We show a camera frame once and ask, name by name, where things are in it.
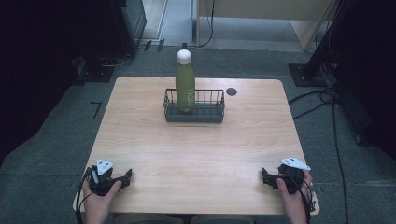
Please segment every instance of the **green bottle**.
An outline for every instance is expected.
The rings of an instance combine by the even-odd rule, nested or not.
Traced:
[[[177,53],[177,62],[177,103],[181,111],[190,112],[195,105],[195,75],[191,66],[191,53],[181,49]]]

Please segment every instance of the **hand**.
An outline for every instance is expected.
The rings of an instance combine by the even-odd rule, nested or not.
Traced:
[[[114,183],[106,196],[102,197],[93,193],[85,199],[84,208],[87,216],[87,224],[103,224],[106,222],[108,214],[110,213],[111,202],[117,192],[119,192],[121,184],[120,180]],[[84,190],[84,198],[92,193],[90,184],[87,180],[84,180],[82,189]]]
[[[306,184],[311,185],[312,176],[308,171],[303,170],[304,173],[304,181]],[[308,187],[305,182],[301,187],[301,191],[303,192],[306,200],[308,200]],[[289,218],[291,224],[305,224],[306,223],[306,212],[303,198],[301,197],[300,191],[296,191],[294,194],[290,195],[288,193],[288,189],[286,187],[285,181],[283,179],[278,178],[276,180],[277,186],[280,191],[280,195],[283,200],[283,208],[285,209],[286,216]]]

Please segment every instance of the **wire basket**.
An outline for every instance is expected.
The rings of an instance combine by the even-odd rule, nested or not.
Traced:
[[[224,118],[223,90],[195,90],[193,107],[177,104],[176,89],[166,89],[163,100],[165,118],[168,122],[222,123]]]

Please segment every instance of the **cable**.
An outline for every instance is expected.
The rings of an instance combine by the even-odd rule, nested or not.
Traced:
[[[207,0],[205,1],[205,5],[206,5],[206,13],[207,13],[207,11],[208,11],[208,8],[207,8]],[[207,25],[209,26],[209,28],[212,29],[212,24],[213,24],[213,22],[212,22],[212,24],[210,23],[209,17],[208,17],[208,16],[206,16],[206,22],[207,22]]]
[[[312,195],[311,195],[311,203],[308,204],[308,201],[305,198],[305,195],[303,194],[303,192],[301,191],[300,186],[298,186],[298,184],[294,181],[294,179],[291,177],[291,175],[288,174],[288,172],[286,172],[286,170],[283,170],[283,172],[289,177],[289,179],[293,182],[294,186],[297,188],[297,190],[300,192],[301,197],[303,199],[303,203],[304,203],[304,208],[305,208],[305,215],[306,215],[306,224],[311,223],[311,212],[310,212],[310,206],[312,204]]]
[[[102,65],[103,67],[118,67],[118,66],[123,66],[123,65],[127,64],[128,62],[130,62],[130,61],[132,60],[133,57],[134,57],[134,55],[131,54],[131,56],[129,56],[128,60],[125,61],[124,63],[114,63],[114,64],[102,64],[102,63],[101,63],[101,65]]]
[[[334,143],[335,143],[335,151],[337,152],[338,166],[340,167],[341,179],[343,181],[344,209],[346,211],[346,213],[345,213],[346,224],[348,224],[349,215],[348,215],[348,211],[347,211],[347,185],[346,185],[346,179],[345,179],[345,175],[344,175],[343,164],[341,163],[340,150],[338,147],[337,128],[335,125],[335,102],[332,104],[332,128],[333,128],[333,132],[334,132]]]
[[[314,197],[313,196],[313,194],[312,194],[312,190],[311,190],[311,187],[309,187],[309,185],[308,185],[308,183],[306,183],[306,181],[305,180],[303,180],[304,181],[304,183],[306,184],[306,187],[308,188],[308,197],[309,197],[309,211],[311,211],[311,208],[312,208],[312,198]]]
[[[81,203],[79,203],[78,210],[81,211],[81,206],[82,206],[82,204],[83,204],[84,201],[85,201],[88,197],[90,197],[92,194],[93,194],[93,192],[91,192],[89,195],[85,196],[85,198],[82,199]]]
[[[321,91],[319,97],[320,97],[320,101],[321,101],[323,104],[332,104],[332,128],[333,128],[333,135],[334,135],[334,144],[335,144],[335,151],[336,151],[336,154],[337,154],[338,166],[339,166],[339,168],[340,168],[341,179],[342,179],[342,184],[343,184],[345,220],[346,220],[346,224],[348,224],[348,222],[349,222],[349,220],[348,220],[349,214],[348,214],[348,209],[347,209],[347,184],[346,184],[346,180],[345,180],[345,174],[344,174],[343,164],[341,163],[340,150],[339,150],[338,138],[337,138],[337,127],[336,127],[336,122],[335,122],[335,105],[336,105],[336,103],[338,102],[338,95],[332,94],[332,93],[335,93],[335,91],[333,91],[333,92],[328,92],[328,91],[330,91],[330,90],[333,90],[333,88],[327,88],[327,89]],[[316,92],[317,92],[317,91],[311,91],[311,92],[309,92],[309,93],[306,93],[306,94],[297,96],[297,97],[295,97],[294,99],[292,99],[292,100],[290,101],[290,104],[293,103],[293,102],[295,102],[295,101],[297,101],[297,100],[299,100],[299,99],[304,98],[304,97],[307,96],[307,95],[310,95],[310,94],[313,94],[313,93],[316,93]],[[326,100],[323,98],[323,96],[324,96],[325,94],[326,94],[326,95],[330,95],[330,96],[332,97],[332,99],[326,101]]]
[[[84,200],[90,196],[88,195],[87,197],[84,198],[84,200],[82,200],[81,203],[79,203],[79,195],[81,194],[81,190],[82,190],[82,185],[84,184],[84,180],[87,178],[87,176],[89,175],[89,171],[91,170],[90,167],[87,168],[87,170],[85,171],[84,176],[81,178],[81,182],[79,183],[79,187],[78,187],[78,192],[77,192],[77,198],[76,198],[76,219],[78,224],[83,224],[82,222],[82,217],[81,217],[81,211],[80,211],[80,207],[81,207],[81,203],[84,202]]]
[[[216,2],[216,0],[213,0],[213,4],[212,4],[212,16],[211,16],[210,25],[209,25],[209,27],[210,27],[210,37],[209,37],[209,39],[206,41],[206,43],[204,43],[203,45],[197,46],[196,48],[202,48],[202,47],[206,46],[206,45],[210,42],[210,40],[212,39],[212,37],[213,37],[213,17],[214,17],[214,15],[215,15],[215,2]]]
[[[332,84],[334,84],[337,79],[332,75],[334,67],[328,63],[323,63],[320,65],[321,73],[328,79]]]
[[[293,119],[294,119],[294,120],[299,119],[299,118],[301,118],[301,117],[303,117],[303,116],[305,116],[305,115],[307,115],[307,114],[309,114],[309,113],[311,113],[311,112],[317,110],[318,108],[320,108],[320,107],[322,107],[322,106],[324,106],[324,105],[332,104],[332,102],[333,102],[334,99],[335,99],[335,98],[334,98],[335,96],[332,95],[332,94],[329,92],[330,90],[332,90],[332,88],[326,88],[326,89],[324,89],[323,91],[311,91],[311,92],[309,92],[309,93],[299,95],[299,96],[295,97],[294,99],[290,100],[290,101],[289,101],[289,105],[292,104],[292,103],[294,103],[294,102],[296,102],[297,100],[300,100],[300,99],[304,98],[304,97],[307,96],[307,95],[311,95],[311,94],[314,94],[314,93],[319,93],[319,97],[320,97],[320,100],[321,100],[321,102],[322,102],[320,105],[317,105],[317,106],[315,106],[314,108],[309,109],[309,110],[305,111],[304,113],[299,114],[298,116],[294,117]],[[332,97],[332,99],[330,99],[330,100],[325,100],[325,99],[323,98],[324,95],[330,95],[330,96]]]

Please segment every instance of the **white bottle cap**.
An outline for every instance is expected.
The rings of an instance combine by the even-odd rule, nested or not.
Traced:
[[[186,49],[181,49],[177,53],[177,62],[180,64],[191,63],[191,53]]]

